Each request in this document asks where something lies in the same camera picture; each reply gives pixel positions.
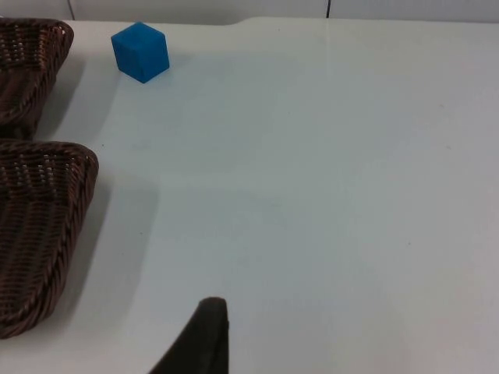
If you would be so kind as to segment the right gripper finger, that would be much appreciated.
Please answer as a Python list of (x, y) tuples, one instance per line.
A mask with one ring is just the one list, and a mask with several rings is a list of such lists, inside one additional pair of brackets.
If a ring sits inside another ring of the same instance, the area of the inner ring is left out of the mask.
[(223, 298), (201, 300), (152, 373), (228, 374), (229, 321)]

